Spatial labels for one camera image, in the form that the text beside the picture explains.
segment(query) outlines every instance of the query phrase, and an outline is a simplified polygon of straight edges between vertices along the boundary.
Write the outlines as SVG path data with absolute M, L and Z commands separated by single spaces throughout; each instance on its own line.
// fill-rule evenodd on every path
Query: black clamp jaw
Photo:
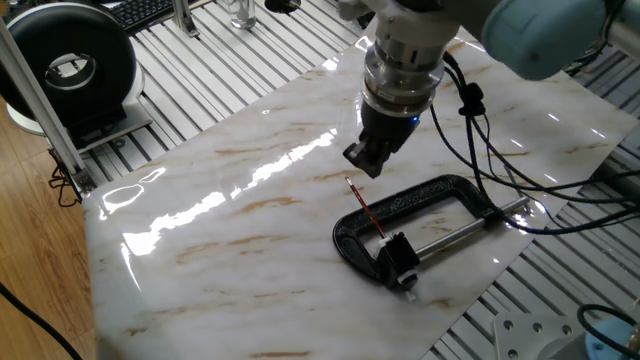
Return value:
M 372 179 L 382 172 L 382 166 L 391 154 L 400 150 L 420 123 L 419 116 L 393 117 L 373 109 L 362 102 L 362 132 L 358 143 L 349 145 L 342 155 L 353 166 L 363 170 Z
M 456 198 L 476 218 L 489 222 L 492 208 L 480 191 L 467 179 L 443 175 L 416 185 L 369 206 L 380 225 L 418 212 L 449 198 Z M 400 232 L 380 241 L 372 257 L 360 236 L 374 230 L 364 210 L 340 219 L 333 228 L 333 243 L 342 258 L 356 271 L 391 290 L 408 291 L 418 281 L 420 258 Z

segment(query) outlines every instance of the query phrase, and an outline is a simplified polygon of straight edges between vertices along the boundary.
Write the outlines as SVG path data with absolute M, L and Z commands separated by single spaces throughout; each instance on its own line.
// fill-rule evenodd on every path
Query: black cable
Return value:
M 469 162 L 469 160 L 465 159 L 464 156 L 462 156 L 451 145 L 451 143 L 449 143 L 449 141 L 447 140 L 446 136 L 444 135 L 444 131 L 442 131 L 442 127 L 440 126 L 440 122 L 438 121 L 438 118 L 435 115 L 435 110 L 433 109 L 433 107 L 431 108 L 431 115 L 433 116 L 434 125 L 436 126 L 436 130 L 438 131 L 438 134 L 440 135 L 440 138 L 442 139 L 444 144 L 447 146 L 449 151 L 451 151 L 453 153 L 453 155 L 455 155 L 458 158 L 458 160 L 462 161 L 465 165 L 467 165 L 468 167 L 472 168 L 473 165 L 471 165 L 471 162 Z M 591 184 L 596 184 L 596 183 L 602 183 L 602 182 L 605 182 L 605 181 L 620 179 L 620 178 L 624 178 L 624 177 L 637 176 L 637 175 L 640 175 L 640 170 L 629 171 L 629 172 L 616 174 L 616 175 L 609 176 L 609 177 L 606 177 L 606 178 L 601 178 L 601 179 L 582 180 L 582 181 L 578 181 L 578 182 L 574 182 L 574 183 L 569 183 L 569 184 L 564 184 L 564 185 L 557 185 L 557 186 L 550 186 L 550 187 L 544 187 L 544 188 L 523 186 L 523 185 L 514 184 L 512 182 L 502 180 L 499 177 L 494 177 L 494 176 L 484 172 L 483 170 L 480 170 L 480 173 L 482 174 L 482 176 L 486 177 L 487 179 L 495 181 L 495 182 L 497 182 L 497 183 L 499 183 L 501 185 L 511 187 L 513 189 L 524 190 L 524 191 L 545 191 L 547 189 L 549 189 L 549 190 L 563 190 L 563 189 L 569 189 L 569 188 L 579 187 L 579 186 L 583 186 L 583 185 L 591 185 Z
M 447 62 L 447 64 L 449 64 L 451 67 L 453 67 L 453 69 L 456 72 L 458 77 L 462 76 L 464 78 L 464 75 L 462 74 L 462 71 L 460 70 L 460 67 L 459 67 L 458 63 L 455 62 L 455 59 L 453 59 L 453 57 L 449 53 L 445 53 L 445 54 L 448 55 L 448 56 L 443 56 L 444 61 Z M 447 74 L 452 79 L 454 79 L 453 82 L 456 85 L 456 87 L 458 88 L 458 92 L 461 94 L 461 97 L 463 97 L 462 94 L 464 92 L 464 86 L 465 86 L 463 84 L 466 84 L 464 79 L 460 79 L 460 78 L 456 79 L 456 76 L 453 75 L 452 71 L 447 69 L 447 68 L 445 68 L 445 71 L 447 72 Z M 471 120 L 474 123 L 476 129 L 478 129 L 478 133 L 479 133 L 480 137 L 482 138 L 482 140 L 487 144 L 487 146 L 496 155 L 496 157 L 498 157 L 498 159 L 500 159 L 500 161 L 503 164 L 505 164 L 510 170 L 512 170 L 514 173 L 516 173 L 518 176 L 520 176 L 522 179 L 524 179 L 529 184 L 533 185 L 533 187 L 526 187 L 526 186 L 521 186 L 521 185 L 517 185 L 517 184 L 508 183 L 506 181 L 503 181 L 503 180 L 499 179 L 498 177 L 492 177 L 492 176 L 489 176 L 488 174 L 486 174 L 485 172 L 482 172 L 482 175 L 487 177 L 487 178 L 492 178 L 492 180 L 494 180 L 496 182 L 499 182 L 499 183 L 501 183 L 501 184 L 503 184 L 505 186 L 510 186 L 510 187 L 512 187 L 514 189 L 527 190 L 527 191 L 543 191 L 543 192 L 546 192 L 546 193 L 548 193 L 550 195 L 559 197 L 561 199 L 568 200 L 568 201 L 579 202 L 579 203 L 609 204 L 609 203 L 623 203 L 623 202 L 628 202 L 628 201 L 640 200 L 640 196 L 630 196 L 630 197 L 613 198 L 613 199 L 591 199 L 591 200 L 586 200 L 586 199 L 575 197 L 575 196 L 564 195 L 562 193 L 558 193 L 558 192 L 555 191 L 555 190 L 560 190 L 560 189 L 567 189 L 567 188 L 582 186 L 582 185 L 586 185 L 586 184 L 590 184 L 590 183 L 599 183 L 599 182 L 603 182 L 603 181 L 607 181 L 607 180 L 612 180 L 612 178 L 621 178 L 621 177 L 640 175 L 640 171 L 626 172 L 626 173 L 623 173 L 623 174 L 616 174 L 616 175 L 614 175 L 612 177 L 609 177 L 609 178 L 606 178 L 606 179 L 584 180 L 584 181 L 565 184 L 565 185 L 560 185 L 560 186 L 546 187 L 544 185 L 541 185 L 541 184 L 535 182 L 534 180 L 532 180 L 531 178 L 527 177 L 521 171 L 519 171 L 517 168 L 515 168 L 513 165 L 511 165 L 511 163 L 509 163 L 509 161 L 506 160 L 495 149 L 495 147 L 493 147 L 493 145 L 490 142 L 488 142 L 488 140 L 484 136 L 484 133 L 480 130 L 479 125 L 476 122 L 475 118 L 472 117 Z M 441 132 L 441 129 L 438 129 L 438 130 L 439 130 L 439 132 L 441 134 L 441 137 L 443 137 L 443 133 Z M 467 166 L 471 166 L 468 161 L 463 160 L 464 158 L 462 157 L 462 155 L 458 154 L 455 150 L 453 150 L 453 147 L 451 147 L 451 146 L 448 146 L 448 147 L 449 147 L 450 150 L 452 150 L 454 152 L 454 155 L 456 155 L 460 160 L 462 160 L 465 164 L 467 164 Z
M 606 306 L 602 306 L 602 305 L 598 305 L 598 304 L 585 304 L 582 305 L 578 308 L 578 321 L 580 322 L 580 325 L 582 325 L 582 327 L 584 328 L 584 330 L 586 332 L 588 332 L 589 334 L 593 335 L 593 337 L 595 337 L 596 339 L 602 341 L 605 345 L 609 346 L 610 348 L 616 350 L 617 352 L 621 353 L 622 355 L 630 358 L 630 359 L 635 359 L 635 360 L 640 360 L 640 355 L 637 352 L 633 352 L 631 351 L 631 349 L 629 349 L 628 347 L 621 345 L 613 340 L 611 340 L 609 337 L 605 336 L 603 333 L 601 333 L 600 331 L 596 330 L 596 328 L 594 328 L 593 326 L 591 326 L 591 324 L 589 324 L 587 322 L 587 319 L 585 319 L 584 317 L 584 313 L 587 311 L 602 311 L 604 313 L 607 313 L 609 315 L 613 315 L 615 317 L 617 317 L 618 319 L 626 322 L 627 324 L 631 325 L 631 326 L 636 326 L 638 323 L 633 320 L 633 318 L 631 318 L 629 315 L 622 313 L 618 310 L 614 310 L 611 308 L 608 308 Z
M 491 140 L 491 123 L 489 122 L 489 118 L 487 117 L 487 114 L 484 114 L 484 121 L 487 123 L 487 142 Z M 491 163 L 491 152 L 489 151 L 489 146 L 485 147 L 487 150 L 487 162 L 489 163 L 489 172 L 495 176 L 498 177 L 498 174 L 496 174 L 495 171 L 493 171 L 493 165 Z M 565 226 L 563 226 L 562 224 L 560 224 L 554 217 L 553 215 L 551 215 L 551 213 L 549 212 L 549 210 L 547 209 L 547 207 L 541 203 L 540 201 L 538 201 L 538 199 L 534 198 L 533 196 L 523 193 L 521 191 L 518 190 L 518 194 L 521 196 L 526 196 L 527 198 L 529 198 L 530 200 L 533 200 L 535 203 L 540 204 L 542 206 L 542 209 L 544 209 L 544 213 L 547 215 L 547 217 L 549 218 L 549 220 L 551 220 L 552 223 L 554 223 L 557 227 L 564 229 Z
M 571 77 L 576 76 L 585 66 L 594 62 L 602 54 L 602 51 L 609 43 L 609 32 L 611 31 L 611 26 L 613 25 L 613 22 L 620 14 L 620 11 L 622 11 L 622 7 L 624 6 L 625 2 L 626 0 L 619 0 L 618 3 L 615 4 L 615 6 L 612 9 L 607 9 L 607 12 L 609 14 L 607 16 L 607 19 L 605 20 L 605 24 L 602 30 L 602 38 L 603 38 L 602 44 L 598 47 L 598 49 L 594 50 L 592 53 L 575 59 L 574 63 L 577 62 L 577 63 L 580 63 L 580 65 L 566 70 L 569 76 Z
M 522 179 L 524 179 L 526 182 L 528 182 L 529 184 L 538 187 L 540 189 L 544 189 L 542 191 L 546 192 L 549 195 L 553 195 L 555 197 L 558 197 L 560 199 L 564 199 L 564 200 L 569 200 L 569 201 L 573 201 L 573 202 L 579 202 L 579 203 L 587 203 L 587 204 L 610 204 L 610 203 L 623 203 L 623 202 L 629 202 L 629 201 L 637 201 L 640 200 L 640 196 L 624 196 L 621 198 L 613 198 L 613 199 L 583 199 L 583 198 L 579 198 L 579 197 L 575 197 L 575 196 L 568 196 L 568 195 L 564 195 L 562 193 L 559 193 L 557 191 L 554 190 L 549 190 L 548 187 L 545 187 L 544 185 L 539 184 L 538 182 L 536 182 L 535 180 L 531 179 L 530 177 L 528 177 L 527 175 L 525 175 L 523 172 L 521 172 L 518 168 L 516 168 L 515 166 L 511 165 L 511 163 L 509 162 L 509 160 L 507 160 L 494 146 L 493 144 L 491 144 L 488 140 L 487 137 L 485 136 L 485 134 L 482 132 L 482 129 L 480 128 L 480 125 L 478 124 L 478 122 L 476 121 L 475 118 L 470 117 L 469 121 L 471 121 L 471 123 L 473 124 L 473 126 L 476 128 L 476 131 L 478 132 L 478 135 L 480 135 L 480 138 L 482 139 L 482 141 L 484 141 L 487 146 L 489 147 L 489 149 L 491 149 L 491 152 L 505 165 L 507 166 L 510 170 L 512 170 L 514 173 L 516 173 L 518 176 L 520 176 Z
M 527 226 L 522 226 L 520 224 L 518 224 L 517 222 L 511 220 L 509 217 L 507 217 L 504 212 L 498 208 L 492 201 L 491 198 L 489 197 L 489 194 L 487 194 L 486 189 L 484 188 L 484 184 L 482 183 L 482 178 L 480 177 L 480 171 L 479 171 L 479 167 L 478 167 L 478 159 L 476 157 L 476 151 L 475 151 L 475 144 L 473 141 L 473 127 L 472 127 L 472 121 L 471 121 L 470 116 L 467 116 L 466 118 L 466 125 L 467 125 L 467 140 L 469 142 L 469 153 L 471 156 L 471 164 L 473 164 L 473 173 L 474 176 L 476 178 L 476 183 L 478 185 L 478 189 L 480 190 L 480 193 L 485 197 L 485 199 L 487 200 L 487 202 L 489 203 L 489 206 L 491 207 L 491 210 L 494 212 L 494 214 L 496 214 L 499 218 L 501 218 L 504 222 L 506 222 L 507 224 L 511 225 L 512 227 L 518 229 L 518 230 L 522 230 L 525 231 L 527 233 L 530 234 L 536 234 L 536 235 L 564 235 L 564 234 L 571 234 L 571 233 L 575 233 L 575 232 L 580 232 L 580 231 L 584 231 L 584 230 L 590 230 L 590 229 L 595 229 L 598 227 L 601 227 L 602 225 L 613 221 L 613 220 L 617 220 L 621 217 L 627 216 L 629 214 L 632 214 L 634 212 L 636 212 L 637 210 L 639 210 L 639 208 L 631 208 L 631 209 L 627 209 L 627 210 L 623 210 L 620 211 L 618 213 L 615 214 L 611 214 L 608 216 L 605 216 L 603 218 L 597 219 L 597 220 L 593 220 L 590 221 L 588 223 L 585 224 L 581 224 L 578 226 L 574 226 L 574 227 L 570 227 L 570 228 L 564 228 L 564 229 L 534 229 L 534 228 L 530 228 Z
M 75 199 L 73 199 L 73 202 L 70 204 L 63 204 L 62 203 L 62 195 L 64 194 L 64 188 L 70 186 L 73 187 L 73 185 L 71 185 L 71 183 L 69 182 L 69 180 L 67 180 L 67 177 L 65 176 L 65 173 L 62 171 L 62 166 L 60 163 L 58 163 L 58 165 L 56 166 L 56 168 L 53 170 L 53 173 L 51 173 L 51 179 L 49 180 L 49 187 L 52 189 L 57 189 L 60 188 L 60 191 L 58 193 L 58 206 L 60 207 L 72 207 L 75 204 L 80 204 L 80 201 L 77 199 L 77 197 Z
M 458 152 L 453 148 L 453 146 L 451 145 L 451 143 L 449 143 L 448 139 L 446 138 L 446 136 L 445 136 L 445 135 L 444 135 L 444 133 L 442 132 L 442 128 L 440 127 L 440 124 L 439 124 L 439 122 L 438 122 L 438 118 L 437 118 L 437 116 L 436 116 L 435 109 L 433 108 L 433 106 L 431 106 L 431 114 L 432 114 L 433 119 L 434 119 L 434 124 L 436 125 L 436 128 L 438 129 L 438 133 L 440 134 L 440 137 L 442 138 L 442 141 L 445 143 L 445 145 L 447 146 L 447 148 L 449 148 L 449 150 L 451 150 L 451 151 L 454 153 L 454 155 L 456 155 L 460 160 L 462 160 L 462 162 L 467 163 L 467 162 L 468 162 L 468 161 L 467 161 L 467 159 L 465 159 L 464 157 L 462 157 L 462 155 L 460 155 L 460 153 L 458 153 Z M 490 179 L 490 180 L 493 180 L 493 176 L 491 176 L 491 175 L 489 175 L 489 174 L 486 174 L 485 172 L 483 172 L 482 170 L 480 170 L 477 166 L 476 166 L 476 167 L 474 167 L 474 165 L 473 165 L 473 164 L 469 163 L 469 167 L 470 167 L 471 169 L 473 169 L 473 170 L 474 170 L 474 174 L 475 174 L 475 172 L 476 172 L 476 171 L 478 171 L 480 174 L 483 174 L 483 176 L 487 177 L 487 178 L 488 178 L 488 179 Z M 499 178 L 496 178 L 496 179 L 497 179 L 497 180 L 499 180 L 499 181 L 496 181 L 496 182 L 501 183 L 501 184 L 503 183 L 505 186 L 512 187 L 512 185 L 513 185 L 512 183 L 510 183 L 510 182 L 506 182 L 506 181 L 503 181 L 502 179 L 499 179 Z M 502 213 L 502 211 L 500 211 L 500 212 L 499 212 L 499 214 L 500 214 L 500 213 L 502 213 L 501 218 L 502 218 L 503 220 L 505 220 L 505 222 L 507 222 L 507 223 L 509 223 L 510 225 L 512 225 L 512 226 L 514 226 L 514 227 L 516 227 L 516 228 L 518 228 L 519 230 L 523 230 L 523 231 L 530 232 L 530 233 L 534 233 L 534 234 L 540 234 L 540 235 L 562 235 L 562 234 L 570 234 L 570 233 L 574 233 L 574 232 L 580 232 L 580 231 L 584 231 L 584 230 L 591 230 L 591 229 L 594 229 L 594 228 L 600 228 L 600 227 L 605 227 L 605 226 L 617 225 L 617 224 L 620 224 L 620 223 L 621 223 L 621 222 L 623 222 L 623 221 L 627 221 L 627 220 L 630 220 L 630 219 L 632 219 L 632 218 L 637 218 L 637 217 L 640 217 L 640 216 L 634 215 L 634 216 L 632 216 L 632 217 L 629 217 L 629 218 L 626 218 L 626 219 L 623 219 L 623 220 L 619 220 L 619 221 L 616 221 L 616 222 L 614 222 L 614 223 L 610 223 L 610 222 L 611 222 L 611 221 L 618 220 L 618 219 L 620 219 L 620 218 L 623 218 L 623 217 L 625 217 L 625 216 L 627 216 L 627 215 L 631 215 L 631 214 L 633 214 L 634 212 L 636 212 L 637 210 L 638 210 L 638 208 L 633 207 L 633 208 L 630 208 L 630 209 L 627 209 L 627 210 L 624 210 L 624 211 L 620 211 L 620 212 L 618 212 L 618 213 L 611 214 L 611 215 L 606 216 L 606 217 L 604 217 L 604 218 L 597 219 L 597 220 L 594 220 L 594 221 L 592 221 L 592 222 L 582 224 L 582 225 L 577 226 L 577 227 L 564 228 L 564 229 L 566 229 L 567 231 L 559 231 L 559 230 L 554 230 L 554 229 L 549 229 L 549 230 L 547 231 L 547 230 L 540 230 L 540 229 L 530 229 L 530 228 L 525 228 L 525 227 L 522 227 L 522 226 L 520 226 L 520 225 L 518 225 L 518 224 L 513 223 L 513 222 L 511 221 L 511 219 L 508 219 L 508 218 L 506 217 L 506 215 L 504 215 L 504 213 Z
M 52 338 L 54 338 L 58 344 L 60 344 L 67 353 L 71 356 L 73 360 L 82 360 L 78 352 L 71 346 L 71 344 L 64 338 L 64 336 L 60 335 L 60 333 L 53 328 L 48 322 L 44 321 L 38 314 L 34 313 L 29 309 L 25 304 L 23 304 L 18 298 L 16 298 L 9 289 L 7 289 L 0 282 L 0 295 L 2 295 L 7 301 L 13 305 L 16 309 L 18 309 L 21 313 L 23 313 L 26 317 L 31 319 L 34 323 L 40 326 L 44 331 L 46 331 Z
M 589 229 L 593 229 L 593 228 L 597 228 L 597 227 L 602 227 L 602 226 L 609 226 L 607 225 L 608 223 L 611 223 L 612 221 L 618 220 L 620 218 L 624 218 L 625 216 L 631 215 L 634 212 L 636 212 L 638 210 L 637 207 L 627 207 L 626 210 L 624 211 L 620 211 L 618 213 L 615 214 L 611 214 L 609 216 L 603 217 L 601 219 L 597 219 L 579 226 L 575 226 L 575 227 L 570 227 L 570 228 L 564 228 L 564 229 L 533 229 L 533 228 L 528 228 L 525 226 L 521 226 L 518 223 L 514 222 L 513 220 L 509 219 L 508 217 L 505 216 L 505 214 L 498 208 L 495 206 L 495 204 L 493 204 L 491 202 L 491 199 L 489 198 L 489 195 L 487 194 L 486 190 L 484 189 L 484 184 L 482 183 L 482 179 L 480 177 L 480 174 L 482 173 L 483 175 L 487 176 L 488 178 L 495 178 L 495 179 L 499 179 L 497 176 L 495 176 L 496 174 L 494 172 L 493 175 L 489 175 L 486 174 L 485 172 L 481 171 L 479 166 L 478 166 L 478 162 L 477 162 L 477 157 L 476 157 L 476 153 L 475 153 L 475 145 L 474 145 L 474 140 L 473 140 L 473 128 L 472 125 L 476 128 L 476 130 L 479 132 L 480 136 L 482 137 L 483 141 L 485 142 L 485 144 L 487 145 L 487 147 L 491 150 L 491 152 L 493 152 L 505 165 L 505 167 L 507 167 L 510 170 L 513 170 L 516 174 L 518 174 L 520 177 L 522 177 L 525 181 L 528 181 L 530 184 L 534 185 L 533 189 L 537 190 L 537 191 L 545 191 L 545 192 L 550 192 L 548 187 L 544 187 L 538 183 L 536 183 L 534 180 L 528 178 L 526 175 L 524 175 L 522 172 L 520 172 L 518 169 L 516 169 L 513 165 L 511 165 L 496 149 L 495 147 L 493 147 L 493 145 L 489 142 L 489 139 L 484 136 L 484 133 L 482 132 L 482 129 L 480 129 L 479 124 L 477 123 L 477 121 L 475 120 L 475 116 L 476 115 L 485 115 L 485 108 L 484 105 L 482 104 L 482 98 L 483 98 L 483 94 L 482 91 L 480 90 L 479 86 L 477 84 L 470 84 L 470 85 L 466 85 L 466 82 L 464 80 L 464 74 L 462 73 L 462 70 L 460 69 L 458 63 L 455 61 L 455 59 L 453 59 L 453 57 L 449 54 L 446 53 L 443 56 L 443 60 L 453 68 L 453 71 L 448 70 L 445 68 L 445 71 L 447 72 L 447 74 L 449 76 L 451 76 L 451 78 L 453 79 L 456 87 L 458 87 L 458 92 L 460 93 L 460 98 L 462 99 L 463 102 L 463 108 L 460 109 L 460 114 L 465 116 L 466 119 L 466 125 L 467 125 L 467 139 L 469 142 L 469 153 L 471 155 L 471 164 L 470 167 L 473 169 L 474 171 L 474 175 L 476 178 L 476 182 L 478 183 L 478 187 L 481 191 L 481 193 L 483 194 L 483 196 L 485 196 L 485 198 L 487 199 L 487 201 L 489 202 L 492 210 L 497 214 L 498 217 L 502 218 L 502 220 L 504 220 L 506 223 L 508 223 L 509 225 L 519 229 L 519 230 L 523 230 L 529 233 L 533 233 L 533 234 L 540 234 L 540 235 L 560 235 L 560 234 L 568 234 L 568 233 L 573 233 L 573 232 L 578 232 L 578 231 L 583 231 L 583 230 L 589 230 Z M 446 140 L 446 137 L 444 136 L 444 133 L 442 132 L 442 129 L 440 128 L 438 121 L 437 121 L 437 116 L 435 114 L 435 109 L 433 108 L 433 106 L 431 106 L 431 113 L 434 117 L 434 123 L 436 124 L 436 128 L 438 129 L 438 132 L 441 136 L 441 138 L 443 139 L 443 142 L 445 143 L 445 145 L 459 158 L 461 159 L 465 164 L 469 164 L 468 161 L 466 161 L 466 159 L 464 159 L 464 157 L 462 157 L 462 155 L 460 155 L 459 153 L 457 153 L 457 151 L 455 151 L 455 149 L 453 148 L 453 146 L 451 146 L 451 144 Z M 519 186 L 516 186 L 512 183 L 506 183 L 505 181 L 502 181 L 501 179 L 499 179 L 500 183 L 505 183 L 506 186 L 512 187 L 512 188 L 516 188 Z M 561 198 L 565 198 L 566 200 L 570 200 L 570 201 L 576 201 L 576 202 L 585 202 L 585 203 L 601 203 L 602 200 L 599 199 L 593 199 L 593 200 L 586 200 L 583 198 L 576 198 L 576 197 L 569 197 L 563 194 L 558 194 L 555 193 L 552 195 L 560 195 L 559 197 Z M 629 198 L 620 198 L 620 199 L 612 199 L 612 200 L 608 200 L 606 202 L 624 202 L 624 201 L 628 201 Z

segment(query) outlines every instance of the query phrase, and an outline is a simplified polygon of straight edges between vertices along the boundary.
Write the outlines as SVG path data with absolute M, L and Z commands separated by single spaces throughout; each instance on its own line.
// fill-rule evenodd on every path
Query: metal rod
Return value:
M 503 206 L 501 210 L 504 213 L 510 213 L 526 205 L 528 202 L 529 202 L 529 198 L 521 197 L 520 199 Z M 450 234 L 447 234 L 441 237 L 440 239 L 432 242 L 431 244 L 421 247 L 420 249 L 416 250 L 416 255 L 418 255 L 418 258 L 420 258 L 420 261 L 422 261 L 425 258 L 427 258 L 429 255 L 435 253 L 436 251 L 441 250 L 453 244 L 454 242 L 462 239 L 463 237 L 482 229 L 484 224 L 485 224 L 485 220 L 483 218 L 477 219 L 471 224 L 465 225 L 460 229 Z
M 196 24 L 191 17 L 191 8 L 189 8 L 189 0 L 172 0 L 173 1 L 173 22 L 178 25 L 189 37 L 200 35 Z
M 123 136 L 125 136 L 125 135 L 127 135 L 129 133 L 132 133 L 132 132 L 138 130 L 138 129 L 142 129 L 143 127 L 145 127 L 147 125 L 151 125 L 152 122 L 153 121 L 151 121 L 151 119 L 147 119 L 147 120 L 144 120 L 144 121 L 142 121 L 140 123 L 137 123 L 135 125 L 129 126 L 128 128 L 126 128 L 124 130 L 118 131 L 118 132 L 113 133 L 113 134 L 111 134 L 109 136 L 105 136 L 104 138 L 102 138 L 102 139 L 100 139 L 100 140 L 98 140 L 96 142 L 91 143 L 89 146 L 78 150 L 78 153 L 84 154 L 87 151 L 95 149 L 95 148 L 97 148 L 98 146 L 100 146 L 102 144 L 106 144 L 111 140 L 115 140 L 117 138 L 121 138 L 121 137 L 123 137 Z
M 27 61 L 4 23 L 0 24 L 0 63 L 18 88 L 42 130 L 67 169 L 74 175 L 85 169 L 84 162 L 73 146 L 58 115 L 38 84 Z

